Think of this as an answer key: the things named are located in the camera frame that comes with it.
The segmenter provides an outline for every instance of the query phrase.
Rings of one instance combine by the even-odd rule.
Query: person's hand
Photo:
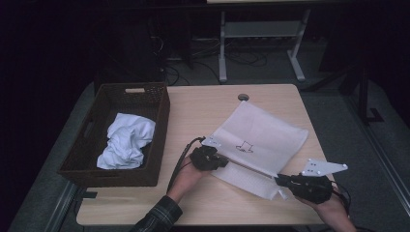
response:
[[[314,204],[310,201],[296,197],[302,203],[309,205],[320,216],[320,218],[331,226],[336,232],[356,231],[356,227],[350,221],[343,204],[338,196],[332,194],[328,201]]]
[[[210,174],[211,171],[200,171],[190,162],[190,157],[184,158],[181,169],[175,178],[175,181],[166,194],[176,203],[179,203],[182,197],[190,191],[202,177]]]

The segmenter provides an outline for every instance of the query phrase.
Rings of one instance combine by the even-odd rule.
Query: cable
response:
[[[163,44],[164,44],[163,39],[161,39],[161,37],[151,37],[151,39],[154,39],[154,41],[160,41],[160,42],[161,42],[161,45],[160,45],[160,48],[158,49],[158,51],[154,51],[154,54],[155,54],[156,56],[159,56],[159,55],[160,55],[160,52],[161,52],[162,49],[163,49]]]
[[[205,65],[204,63],[201,62],[197,62],[197,61],[192,61],[194,64],[198,64],[198,65],[202,65],[205,66],[206,68],[208,68],[213,74],[214,76],[217,78],[218,83],[220,84],[220,77],[217,75],[217,73],[208,65]]]
[[[317,231],[317,232],[326,232],[326,231],[331,231],[332,230],[332,228],[324,228],[324,229],[321,229],[321,230],[319,230],[319,231]]]
[[[217,48],[217,47],[219,47],[219,46],[220,46],[220,42],[218,42],[217,44],[215,44],[214,46],[212,46],[212,47],[210,47],[210,48],[206,48],[206,49],[200,50],[200,51],[198,51],[198,52],[195,52],[195,53],[193,53],[191,56],[192,56],[192,58],[193,58],[194,56],[196,56],[196,55],[198,55],[198,54],[206,53],[207,51],[212,51],[213,49],[215,49],[215,48]]]
[[[311,229],[310,229],[310,227],[305,226],[305,228],[307,229],[307,232],[312,232]]]
[[[109,58],[111,58],[112,61],[117,63],[125,72],[133,75],[133,73],[131,71],[129,71],[121,62],[119,62],[117,59],[115,59],[113,56],[111,56],[111,54],[109,54],[108,51],[106,51],[105,48],[103,48],[103,46],[96,39],[93,39],[93,41],[100,48],[100,50],[103,53],[105,53],[105,55],[107,55]]]
[[[234,55],[233,55],[232,53],[230,53],[230,52],[226,52],[225,57],[228,58],[228,59],[230,59],[231,61],[233,61],[233,62],[235,62],[235,63],[240,64],[240,65],[249,65],[249,66],[253,66],[253,67],[264,67],[264,66],[266,66],[266,65],[268,64],[268,58],[267,58],[267,56],[266,56],[265,54],[263,54],[262,52],[257,52],[257,51],[253,48],[253,46],[251,46],[249,43],[245,43],[245,45],[250,48],[251,52],[245,52],[245,53],[242,52],[241,54],[242,54],[242,55],[243,55],[243,54],[250,54],[250,55],[252,55],[252,56],[254,57],[254,59],[248,60],[248,59],[246,59],[246,58],[244,58],[244,57],[241,57],[240,55],[234,56]],[[256,63],[259,62],[259,61],[261,61],[261,60],[263,61],[263,63],[260,64],[260,65],[256,65]]]
[[[361,227],[361,226],[356,226],[355,225],[355,227],[356,227],[356,229],[358,229],[360,231],[376,232],[375,230],[367,229],[367,228],[364,228],[364,227]]]
[[[180,78],[180,74],[179,74],[179,72],[176,70],[176,69],[174,69],[174,68],[172,68],[172,67],[170,67],[170,66],[167,66],[166,68],[170,68],[171,70],[173,70],[175,73],[171,73],[171,72],[168,72],[167,70],[165,70],[165,73],[166,73],[166,81],[168,82],[168,86],[173,86],[174,84],[176,84],[177,82],[178,82],[178,80],[179,80],[179,78]],[[177,76],[177,78],[174,80],[174,82],[172,82],[172,83],[169,83],[169,78],[168,78],[168,75],[176,75]]]
[[[339,184],[335,181],[331,181],[331,182],[335,183],[338,187],[340,187],[347,194],[348,198],[346,198],[342,193],[339,193],[339,192],[336,192],[335,190],[333,190],[333,194],[335,194],[336,196],[338,196],[338,198],[340,198],[340,200],[343,202],[343,206],[344,206],[344,209],[346,210],[347,215],[349,215],[350,205],[352,203],[352,197],[351,197],[349,191],[343,185],[341,185],[341,184]]]
[[[193,42],[196,42],[196,43],[200,43],[200,44],[212,44],[213,42],[218,42],[220,39],[219,38],[209,38],[209,39],[206,39],[206,38],[203,38],[203,39],[201,39],[201,38],[198,38],[198,39],[191,39]]]

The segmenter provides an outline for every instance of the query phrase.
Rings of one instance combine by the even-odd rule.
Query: sleeve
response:
[[[140,220],[131,232],[166,232],[182,215],[182,210],[176,202],[164,196],[148,214]]]

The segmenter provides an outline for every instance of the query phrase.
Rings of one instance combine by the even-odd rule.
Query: metal stand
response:
[[[306,10],[304,13],[304,17],[299,25],[298,34],[296,35],[296,43],[292,50],[287,51],[287,55],[289,56],[290,63],[292,64],[293,71],[296,74],[296,78],[299,81],[305,81],[304,73],[302,72],[301,66],[299,65],[299,61],[296,58],[298,54],[299,47],[301,46],[302,38],[304,36],[305,30],[308,24],[308,16],[310,15],[310,10]]]
[[[249,21],[249,22],[226,22],[225,12],[221,13],[220,19],[220,82],[227,81],[225,63],[225,38],[246,37],[294,37],[295,45],[287,51],[290,63],[299,81],[305,81],[305,76],[297,59],[299,47],[304,36],[310,9],[305,10],[302,20],[295,21]]]
[[[343,70],[331,74],[323,80],[313,84],[305,89],[301,89],[301,92],[314,92],[319,90],[326,84],[346,75],[343,82],[340,84],[338,90],[342,95],[349,96],[353,93],[355,88],[359,85],[359,105],[358,114],[362,122],[368,126],[371,122],[384,122],[380,113],[376,108],[371,108],[370,111],[373,117],[367,117],[367,92],[368,92],[368,73],[366,67],[362,64],[363,58],[358,58],[352,64],[344,68]]]

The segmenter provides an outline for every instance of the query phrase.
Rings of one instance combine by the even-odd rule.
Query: white metal frame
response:
[[[299,81],[305,81],[304,73],[299,65],[297,54],[304,36],[310,9],[305,10],[302,20],[269,21],[269,22],[226,22],[225,12],[220,18],[220,82],[227,81],[225,62],[225,38],[243,37],[294,37],[295,45],[287,51],[293,71]]]

